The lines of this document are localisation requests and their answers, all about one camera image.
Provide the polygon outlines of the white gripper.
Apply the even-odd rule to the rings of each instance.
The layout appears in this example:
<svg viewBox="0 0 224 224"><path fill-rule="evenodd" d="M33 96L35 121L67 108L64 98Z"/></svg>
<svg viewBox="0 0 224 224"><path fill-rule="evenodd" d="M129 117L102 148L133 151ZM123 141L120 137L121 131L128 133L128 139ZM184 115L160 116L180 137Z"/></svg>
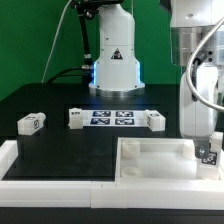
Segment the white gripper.
<svg viewBox="0 0 224 224"><path fill-rule="evenodd" d="M218 102L218 69L203 64L197 70L196 90L207 101ZM197 100L190 91L186 74L182 75L180 83L179 124L183 138L194 140L195 157L209 157L209 138L214 132L217 122L217 111L207 107Z"/></svg>

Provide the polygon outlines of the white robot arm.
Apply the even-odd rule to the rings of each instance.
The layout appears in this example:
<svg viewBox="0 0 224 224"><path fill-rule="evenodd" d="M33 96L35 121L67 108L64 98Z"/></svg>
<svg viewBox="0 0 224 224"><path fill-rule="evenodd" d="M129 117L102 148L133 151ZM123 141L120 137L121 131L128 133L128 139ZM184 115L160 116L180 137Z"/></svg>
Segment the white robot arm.
<svg viewBox="0 0 224 224"><path fill-rule="evenodd" d="M184 138L194 141L195 156L210 154L218 105L218 80L224 68L224 0L159 0L171 15L172 62L185 69L180 83L179 124ZM94 63L90 91L128 96L144 89L135 58L135 21L118 0L97 0L100 55Z"/></svg>

